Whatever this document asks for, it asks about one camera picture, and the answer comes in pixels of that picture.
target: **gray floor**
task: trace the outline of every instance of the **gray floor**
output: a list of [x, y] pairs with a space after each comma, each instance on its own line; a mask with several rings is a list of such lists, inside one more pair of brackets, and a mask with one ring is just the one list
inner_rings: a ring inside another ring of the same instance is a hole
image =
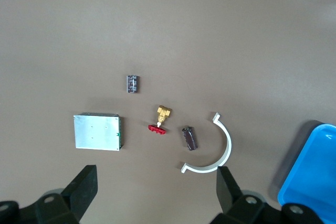
[[[221, 156], [220, 112], [227, 166], [278, 208], [301, 129], [336, 124], [335, 41], [335, 0], [0, 0], [0, 199], [26, 206], [96, 164], [81, 223], [209, 223], [216, 173], [180, 168]], [[160, 104], [165, 136], [146, 128]], [[75, 149], [81, 112], [118, 113], [123, 149]]]

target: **blue tray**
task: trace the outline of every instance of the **blue tray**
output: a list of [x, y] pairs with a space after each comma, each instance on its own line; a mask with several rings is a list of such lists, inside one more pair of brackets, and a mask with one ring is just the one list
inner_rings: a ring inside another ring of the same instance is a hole
[[324, 223], [336, 223], [336, 127], [317, 126], [286, 178], [278, 201], [313, 209]]

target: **capacitor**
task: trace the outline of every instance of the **capacitor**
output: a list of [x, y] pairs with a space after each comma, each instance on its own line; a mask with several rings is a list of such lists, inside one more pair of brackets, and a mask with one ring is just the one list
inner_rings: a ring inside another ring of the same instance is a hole
[[137, 93], [139, 87], [139, 76], [127, 76], [127, 93]]
[[188, 148], [190, 151], [194, 151], [198, 148], [197, 146], [197, 142], [196, 142], [196, 137], [193, 131], [192, 127], [186, 127], [184, 129], [182, 129], [184, 138], [187, 142]]

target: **white curved handle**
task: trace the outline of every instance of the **white curved handle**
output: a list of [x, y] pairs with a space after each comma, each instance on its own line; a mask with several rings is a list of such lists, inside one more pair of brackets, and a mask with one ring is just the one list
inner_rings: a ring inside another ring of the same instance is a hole
[[224, 131], [226, 135], [227, 143], [226, 143], [226, 149], [225, 149], [224, 154], [217, 162], [215, 162], [212, 165], [208, 165], [208, 166], [199, 167], [199, 166], [193, 166], [193, 165], [184, 163], [181, 169], [182, 173], [185, 173], [187, 169], [191, 170], [192, 172], [196, 172], [196, 173], [210, 173], [210, 172], [217, 170], [219, 166], [223, 166], [225, 162], [229, 159], [230, 154], [231, 154], [231, 149], [232, 149], [231, 137], [226, 127], [223, 125], [223, 123], [221, 123], [218, 120], [219, 117], [220, 117], [220, 114], [216, 113], [212, 121], [214, 122], [214, 124], [218, 125]]

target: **dark brown capacitor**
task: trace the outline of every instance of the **dark brown capacitor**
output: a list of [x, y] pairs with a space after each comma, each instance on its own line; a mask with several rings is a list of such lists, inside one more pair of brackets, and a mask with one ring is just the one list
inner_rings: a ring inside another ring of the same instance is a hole
[[186, 127], [182, 129], [184, 138], [187, 142], [188, 148], [190, 151], [194, 151], [198, 148], [197, 142], [196, 142], [196, 137], [193, 131], [192, 127]]

